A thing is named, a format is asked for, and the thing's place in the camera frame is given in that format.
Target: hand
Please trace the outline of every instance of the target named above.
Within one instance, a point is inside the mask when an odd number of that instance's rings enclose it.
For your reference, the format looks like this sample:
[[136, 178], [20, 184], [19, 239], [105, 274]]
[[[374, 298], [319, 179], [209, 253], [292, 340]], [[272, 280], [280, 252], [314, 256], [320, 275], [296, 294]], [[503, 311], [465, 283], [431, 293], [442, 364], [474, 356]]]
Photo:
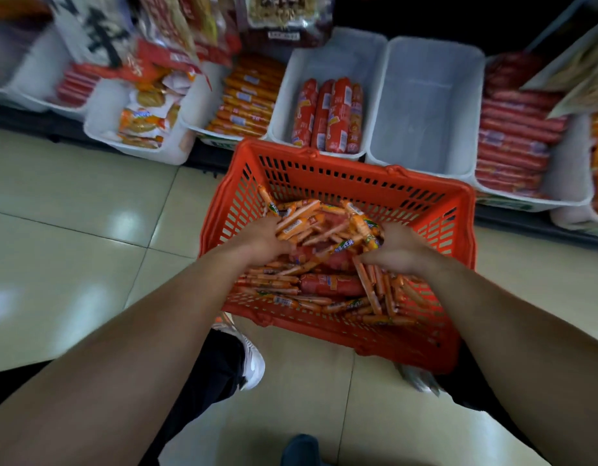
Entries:
[[394, 222], [382, 224], [385, 242], [379, 250], [361, 255], [363, 263], [379, 265], [391, 272], [414, 274], [426, 278], [430, 264], [443, 258], [410, 227]]
[[255, 220], [218, 248], [236, 250], [239, 258], [245, 259], [246, 266], [266, 265], [278, 255], [290, 253], [293, 249], [290, 242], [278, 240], [275, 236], [275, 227], [279, 221], [277, 216]]

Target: white sneaker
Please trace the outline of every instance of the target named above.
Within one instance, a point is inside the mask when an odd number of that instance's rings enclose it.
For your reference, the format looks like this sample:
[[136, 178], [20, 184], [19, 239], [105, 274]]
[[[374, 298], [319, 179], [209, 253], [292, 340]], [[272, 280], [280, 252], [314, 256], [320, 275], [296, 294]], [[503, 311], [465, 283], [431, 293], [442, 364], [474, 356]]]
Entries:
[[234, 326], [231, 314], [221, 313], [215, 319], [215, 323], [211, 328], [235, 336], [241, 341], [245, 349], [245, 363], [243, 365], [243, 379], [240, 383], [240, 388], [241, 391], [254, 389], [264, 376], [265, 368], [264, 358], [262, 358], [258, 349]]

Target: forearm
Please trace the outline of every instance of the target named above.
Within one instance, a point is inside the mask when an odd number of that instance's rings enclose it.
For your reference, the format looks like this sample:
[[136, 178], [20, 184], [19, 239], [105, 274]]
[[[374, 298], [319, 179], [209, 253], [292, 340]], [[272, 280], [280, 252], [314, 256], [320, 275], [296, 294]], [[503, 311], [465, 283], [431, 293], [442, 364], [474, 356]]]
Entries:
[[598, 341], [452, 258], [421, 268], [521, 430], [556, 466], [597, 464]]
[[1, 463], [139, 462], [244, 266], [218, 247], [42, 370], [0, 406]]

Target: red plastic shopping basket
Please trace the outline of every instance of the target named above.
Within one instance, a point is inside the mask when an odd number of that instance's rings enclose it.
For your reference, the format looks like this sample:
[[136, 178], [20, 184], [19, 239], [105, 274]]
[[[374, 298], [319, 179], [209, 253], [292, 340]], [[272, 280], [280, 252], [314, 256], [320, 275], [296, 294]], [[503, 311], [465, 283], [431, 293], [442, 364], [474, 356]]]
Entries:
[[[200, 254], [227, 241], [262, 215], [258, 184], [268, 186], [279, 202], [315, 197], [336, 204], [351, 199], [378, 222], [411, 226], [440, 252], [470, 268], [475, 266], [474, 191], [459, 181], [409, 172], [400, 166], [374, 166], [321, 155], [261, 140], [243, 140], [227, 175], [217, 188], [200, 237]], [[410, 301], [405, 315], [413, 328], [366, 326], [336, 315], [289, 309], [248, 294], [231, 294], [224, 311], [335, 344], [359, 355], [377, 355], [425, 368], [450, 372], [456, 365], [460, 337], [426, 284], [415, 288], [430, 309]]]

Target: beige floor tile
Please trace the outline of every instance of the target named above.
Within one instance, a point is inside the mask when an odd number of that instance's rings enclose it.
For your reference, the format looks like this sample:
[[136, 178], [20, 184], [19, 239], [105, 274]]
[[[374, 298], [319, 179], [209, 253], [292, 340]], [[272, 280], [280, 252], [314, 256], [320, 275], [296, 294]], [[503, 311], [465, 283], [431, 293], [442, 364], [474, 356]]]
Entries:
[[196, 258], [200, 230], [222, 176], [180, 168], [152, 236], [150, 248]]
[[191, 423], [163, 452], [163, 466], [274, 466], [299, 433], [317, 437], [323, 459], [335, 463], [353, 352], [277, 327], [235, 321], [262, 353], [264, 378], [256, 389], [236, 394]]
[[486, 413], [406, 384], [394, 364], [356, 357], [341, 466], [543, 466]]
[[0, 212], [147, 247], [176, 169], [0, 131]]
[[144, 252], [0, 214], [0, 371], [53, 359], [122, 311]]
[[125, 307], [139, 301], [193, 262], [193, 258], [148, 249]]
[[475, 228], [477, 271], [598, 339], [598, 251]]

